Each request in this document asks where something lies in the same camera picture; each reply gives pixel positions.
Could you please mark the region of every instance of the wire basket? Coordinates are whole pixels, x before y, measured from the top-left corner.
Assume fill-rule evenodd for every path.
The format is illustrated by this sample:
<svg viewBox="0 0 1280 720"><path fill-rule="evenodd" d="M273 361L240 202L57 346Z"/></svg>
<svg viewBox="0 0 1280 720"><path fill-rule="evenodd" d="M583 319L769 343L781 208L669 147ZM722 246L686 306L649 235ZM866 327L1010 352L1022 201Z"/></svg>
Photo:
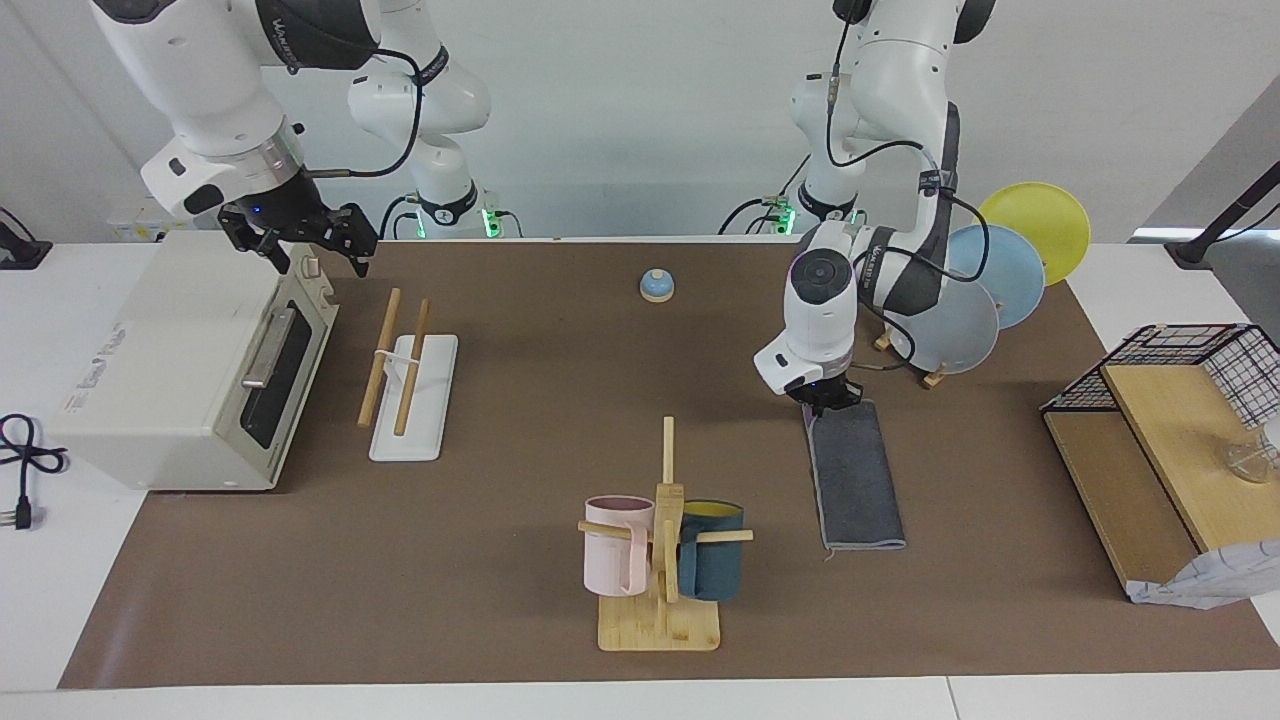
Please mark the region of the wire basket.
<svg viewBox="0 0 1280 720"><path fill-rule="evenodd" d="M1116 411L1107 365L1203 365L1245 428L1280 414L1280 350L1258 325L1146 325L1041 413Z"/></svg>

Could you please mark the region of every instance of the pink mug handle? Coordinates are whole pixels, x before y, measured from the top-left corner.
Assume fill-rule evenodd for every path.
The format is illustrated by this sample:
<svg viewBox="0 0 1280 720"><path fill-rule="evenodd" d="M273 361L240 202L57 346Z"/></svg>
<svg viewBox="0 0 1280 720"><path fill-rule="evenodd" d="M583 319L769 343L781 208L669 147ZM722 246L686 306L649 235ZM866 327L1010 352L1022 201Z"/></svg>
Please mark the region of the pink mug handle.
<svg viewBox="0 0 1280 720"><path fill-rule="evenodd" d="M623 523L631 529L631 551L627 555L627 580L622 584L626 594L639 594L631 588L641 587L649 582L649 530L639 523Z"/></svg>

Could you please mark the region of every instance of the blue mug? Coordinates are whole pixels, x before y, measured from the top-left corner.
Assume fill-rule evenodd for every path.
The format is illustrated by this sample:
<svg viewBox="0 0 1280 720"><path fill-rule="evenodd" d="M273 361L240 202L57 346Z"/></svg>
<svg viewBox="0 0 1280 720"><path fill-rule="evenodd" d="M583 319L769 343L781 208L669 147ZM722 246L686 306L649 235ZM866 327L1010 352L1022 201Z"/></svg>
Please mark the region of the blue mug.
<svg viewBox="0 0 1280 720"><path fill-rule="evenodd" d="M685 503L676 562L680 594L716 602L737 594L742 584L742 543L699 543L698 533L741 529L741 505L723 500L690 500Z"/></svg>

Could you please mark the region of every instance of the mug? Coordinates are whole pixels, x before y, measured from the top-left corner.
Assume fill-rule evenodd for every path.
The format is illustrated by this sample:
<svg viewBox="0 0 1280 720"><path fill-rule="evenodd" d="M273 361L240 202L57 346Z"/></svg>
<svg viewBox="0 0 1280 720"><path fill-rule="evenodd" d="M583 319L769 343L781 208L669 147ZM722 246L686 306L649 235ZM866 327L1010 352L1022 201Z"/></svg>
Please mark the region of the mug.
<svg viewBox="0 0 1280 720"><path fill-rule="evenodd" d="M741 530L742 506L723 500L690 500L680 523L680 594L723 602L742 583L742 543L699 543L698 533Z"/></svg>
<svg viewBox="0 0 1280 720"><path fill-rule="evenodd" d="M602 495L586 501L586 520L631 529L631 539L585 533L582 584L595 594L626 597L649 587L649 532L653 501L630 495Z"/></svg>

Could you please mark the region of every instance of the table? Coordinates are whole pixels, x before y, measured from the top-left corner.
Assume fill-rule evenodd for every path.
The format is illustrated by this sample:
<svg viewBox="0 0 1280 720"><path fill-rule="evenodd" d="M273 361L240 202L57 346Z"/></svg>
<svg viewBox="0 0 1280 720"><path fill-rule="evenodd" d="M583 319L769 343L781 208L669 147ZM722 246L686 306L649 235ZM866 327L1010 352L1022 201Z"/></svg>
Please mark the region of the table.
<svg viewBox="0 0 1280 720"><path fill-rule="evenodd" d="M622 238L630 242L637 238ZM654 238L662 242L699 242L708 238ZM6 342L0 348L0 365L23 369L20 382L9 377L0 383L0 407L20 407L36 415L47 415L61 400L65 387L81 370L83 357L105 333L111 318L123 302L129 286L136 282L146 260L154 252L154 246L74 246L63 245L51 256L40 273L10 279L0 277L0 299L4 300L5 315L0 316L0 334L5 338L24 338ZM90 269L96 269L93 281L84 282ZM1160 247L1107 246L1097 245L1091 250L1084 265L1070 281L1079 296L1080 304L1089 316L1103 343L1114 346L1125 332L1149 322L1235 322L1243 314L1226 292L1217 286L1207 273L1184 273L1172 268ZM23 307L40 309L47 306L72 306L77 313L56 313L42 318L42 324L24 323ZM41 359L32 369L29 360ZM10 469L0 473L0 483L12 483ZM40 691L52 688L61 673L78 637L79 628L101 587L111 559L120 541L128 532L128 525L141 503L134 495L114 480L102 477L92 468L76 466L65 475L36 480L37 502L50 509L44 527L35 533L0 534L0 559L5 560L6 579L0 591L0 602L5 612L0 619L0 637L9 647L23 647L23 653L4 653L0 656L0 688L6 691ZM1280 629L1280 600L1275 597L1257 601L1260 612L1277 635ZM1073 702L1089 696L1089 688L1100 692L1112 692L1119 688L1121 694L1133 692L1143 697L1143 702L1158 698L1181 698L1170 705L1172 710L1185 711L1183 701L1193 698L1204 702L1212 697L1215 688L1244 687L1236 705L1247 716L1249 707L1274 707L1275 693L1267 696L1267 688L1277 685L1280 673L1235 673L1210 675L1174 676L1119 676L1088 678L920 678L920 679L854 679L854 680L813 680L788 682L787 689L804 691L812 701L814 716L838 714L841 708L860 707L869 716L891 716L890 710L910 711L910 716L954 717L956 707L969 717L969 707L977 715L980 708L1000 711L1006 696L1025 697L1028 702L1061 694L1061 705L1068 708ZM727 683L667 683L675 693L698 693L699 698L721 693L724 703L718 707L730 711L741 708L740 715L768 715L771 702L786 702L785 707L795 708L794 701L778 700L791 693L777 693L777 683L727 682ZM1176 685L1178 692L1164 688ZM618 684L614 692L632 692L635 684ZM515 693L515 697L527 698L524 702L545 702L539 705L548 716L557 714L556 703L563 698L580 697L581 685L502 685L481 692L477 687L428 685L390 688L387 702L404 702L403 707L422 708L435 703L442 712L489 712L500 707L500 698ZM219 697L234 698L252 703L292 703L291 707L326 705L323 697L332 698L340 688L237 688L225 689ZM137 708L138 712L173 707L172 703L192 705L204 708L216 707L206 702L206 689L164 689L91 693L60 693L55 696L4 696L0 707L12 702L14 708L41 707L38 703L64 703L68 712L74 711L74 698L110 696L114 705ZM374 698L379 693L369 688L351 689L351 702L361 697ZM582 710L579 703L576 707ZM1222 708L1216 708L1221 716Z"/></svg>

